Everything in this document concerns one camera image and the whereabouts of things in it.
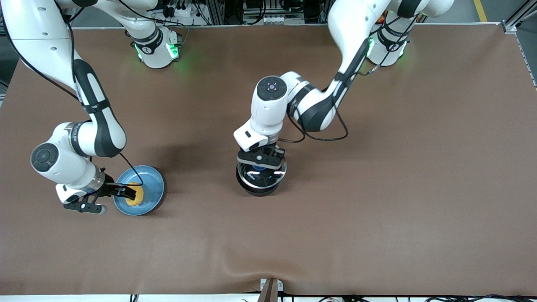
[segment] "black strap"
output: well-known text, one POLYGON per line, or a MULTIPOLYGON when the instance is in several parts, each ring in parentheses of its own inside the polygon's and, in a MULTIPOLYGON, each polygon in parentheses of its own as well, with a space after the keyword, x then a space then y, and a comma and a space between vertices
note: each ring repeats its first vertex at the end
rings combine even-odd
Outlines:
POLYGON ((402 39, 401 41, 399 41, 398 43, 395 43, 395 41, 391 41, 390 39, 388 39, 383 33, 382 31, 379 31, 379 42, 380 44, 384 45, 386 47, 386 50, 389 51, 389 52, 395 52, 397 51, 401 46, 403 46, 403 44, 407 41, 406 39, 402 39))
POLYGON ((299 106, 300 101, 302 101, 302 99, 314 89, 315 86, 311 84, 307 84, 306 86, 302 87, 302 89, 300 89, 296 96, 287 105, 287 112, 289 112, 290 116, 293 116, 295 114, 296 108, 299 106))
POLYGON ((384 26, 384 28, 389 34, 394 35, 396 37, 400 37, 405 34, 405 32, 398 32, 391 29, 389 26, 384 26))
POLYGON ((422 0, 403 0, 397 10, 397 15, 403 18, 412 18, 422 0))
POLYGON ((105 98, 104 100, 98 102, 95 105, 82 105, 82 108, 88 114, 100 112, 104 108, 108 108, 108 107, 110 107, 110 101, 107 98, 105 98))

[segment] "metal frame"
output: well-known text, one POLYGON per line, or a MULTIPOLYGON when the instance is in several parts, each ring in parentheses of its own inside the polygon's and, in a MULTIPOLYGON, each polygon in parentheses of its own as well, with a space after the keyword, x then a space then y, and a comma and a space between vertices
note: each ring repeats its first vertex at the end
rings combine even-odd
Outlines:
POLYGON ((221 0, 207 0, 207 8, 213 25, 224 25, 225 2, 221 0))
POLYGON ((506 34, 513 34, 517 31, 517 26, 525 19, 533 15, 532 10, 537 8, 537 0, 526 0, 524 4, 516 9, 511 16, 502 21, 502 27, 506 34))

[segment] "brown table surface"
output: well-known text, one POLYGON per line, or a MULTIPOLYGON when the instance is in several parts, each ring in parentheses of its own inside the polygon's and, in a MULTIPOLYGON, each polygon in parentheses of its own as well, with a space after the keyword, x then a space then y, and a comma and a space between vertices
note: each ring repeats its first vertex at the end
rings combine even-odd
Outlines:
MULTIPOLYGON (((235 180, 232 133, 262 77, 329 83, 340 55, 326 27, 192 29, 162 70, 121 30, 76 31, 124 153, 168 182, 146 217, 109 198, 105 215, 62 208, 30 154, 87 115, 19 64, 0 110, 0 293, 244 292, 276 277, 294 294, 537 295, 537 94, 515 37, 483 25, 411 38, 346 96, 349 137, 282 144, 288 175, 256 198, 235 180)), ((282 137, 299 134, 286 124, 282 137)), ((114 177, 128 168, 95 161, 114 177)))

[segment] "black cable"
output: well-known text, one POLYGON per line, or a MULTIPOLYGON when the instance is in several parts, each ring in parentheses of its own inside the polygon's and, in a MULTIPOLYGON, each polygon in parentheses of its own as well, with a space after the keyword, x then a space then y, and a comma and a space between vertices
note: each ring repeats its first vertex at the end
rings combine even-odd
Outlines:
MULTIPOLYGON (((123 6, 125 6, 129 11, 135 13, 136 15, 144 18, 144 19, 147 19, 147 20, 153 20, 153 21, 158 21, 158 22, 162 22, 162 20, 160 19, 156 19, 156 18, 150 18, 150 17, 147 17, 147 16, 144 16, 140 13, 138 13, 137 11, 133 10, 132 8, 130 8, 130 6, 128 6, 127 4, 125 4, 125 2, 123 2, 123 0, 118 0, 119 3, 123 4, 123 6)), ((180 25, 180 26, 186 26, 184 25, 183 23, 181 22, 174 22, 174 21, 166 21, 166 23, 172 23, 172 24, 176 24, 176 25, 180 25)))
POLYGON ((72 96, 75 100, 78 100, 78 97, 72 93, 71 91, 67 90, 66 88, 64 88, 63 86, 59 85, 58 83, 56 83, 55 81, 53 81, 51 78, 49 78, 48 76, 44 75, 42 72, 40 72, 39 70, 37 70, 32 64, 30 64, 22 55, 21 53, 19 52, 19 50, 15 47, 15 44, 13 43, 13 40, 11 40, 11 36, 9 35, 9 30, 8 30, 8 27, 6 26, 5 24, 5 19, 4 19, 4 30, 5 30, 5 35, 6 37, 8 38, 8 41, 9 43, 11 44, 11 47, 13 47, 13 50, 15 50, 15 53, 17 53, 17 55, 19 56, 20 60, 24 62, 24 64, 26 64, 30 69, 32 69, 36 74, 40 75, 42 78, 46 79, 49 83, 51 83, 52 85, 60 88, 61 90, 65 91, 65 93, 67 93, 68 95, 72 96))
POLYGON ((294 9, 294 8, 292 8, 290 6, 286 6, 284 4, 284 0, 280 0, 280 7, 283 8, 284 10, 288 11, 288 12, 301 12, 301 11, 304 10, 304 2, 305 1, 302 2, 302 5, 299 8, 294 9))
POLYGON ((123 153, 119 153, 119 155, 121 155, 121 157, 123 157, 123 159, 128 163, 129 167, 136 173, 136 176, 138 176, 138 179, 140 180, 140 183, 137 183, 137 184, 125 184, 125 183, 106 183, 107 185, 118 185, 118 186, 143 186, 143 179, 142 177, 140 176, 140 174, 138 174, 138 171, 136 171, 136 169, 134 169, 133 165, 129 162, 129 160, 123 155, 123 153))
POLYGON ((265 14, 267 12, 267 4, 265 2, 265 0, 260 0, 261 1, 261 7, 259 8, 259 17, 257 18, 257 20, 253 23, 247 23, 248 25, 254 25, 254 24, 257 24, 259 23, 261 20, 263 20, 263 18, 265 17, 265 14))
POLYGON ((69 23, 73 22, 73 20, 76 19, 76 17, 78 17, 78 15, 80 15, 80 13, 84 10, 85 8, 81 8, 79 11, 76 12, 76 14, 74 16, 71 17, 71 19, 69 19, 69 23))
POLYGON ((205 23, 207 23, 207 25, 212 25, 212 24, 209 22, 209 20, 207 20, 207 18, 206 18, 205 15, 203 14, 203 12, 201 11, 201 7, 200 7, 199 0, 192 0, 192 3, 194 3, 194 6, 196 7, 196 9, 198 10, 198 12, 200 13, 201 18, 205 21, 205 23))
POLYGON ((278 141, 281 141, 281 142, 286 142, 286 143, 299 143, 303 140, 306 139, 306 135, 304 134, 304 131, 302 131, 302 129, 300 128, 300 126, 298 126, 295 121, 293 120, 293 118, 291 118, 291 115, 289 114, 289 111, 287 111, 287 118, 289 119, 289 121, 293 124, 293 126, 295 126, 295 128, 297 128, 300 133, 302 134, 302 138, 299 139, 299 140, 290 140, 290 139, 278 139, 278 141))
POLYGON ((239 16, 239 13, 241 11, 244 11, 243 9, 237 9, 237 3, 241 2, 242 0, 235 0, 235 4, 234 4, 234 11, 235 11, 235 17, 237 18, 237 20, 242 24, 242 25, 254 25, 254 24, 257 24, 259 23, 261 20, 263 20, 263 18, 265 17, 266 15, 266 11, 267 11, 267 5, 266 5, 266 2, 265 0, 259 0, 261 3, 259 5, 259 16, 257 17, 257 19, 252 22, 252 23, 248 23, 248 22, 245 22, 240 16, 239 16))

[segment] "blue plate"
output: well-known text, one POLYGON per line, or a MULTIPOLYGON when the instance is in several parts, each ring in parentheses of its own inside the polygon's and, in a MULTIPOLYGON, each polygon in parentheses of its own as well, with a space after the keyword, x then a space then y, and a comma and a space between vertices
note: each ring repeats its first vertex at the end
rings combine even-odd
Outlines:
MULTIPOLYGON (((164 195, 164 179, 162 175, 150 166, 135 166, 134 169, 143 179, 143 200, 139 205, 130 206, 125 197, 113 196, 115 206, 121 213, 130 216, 144 215, 153 210, 162 200, 164 195)), ((118 183, 140 183, 140 179, 132 169, 128 169, 119 176, 118 183)))

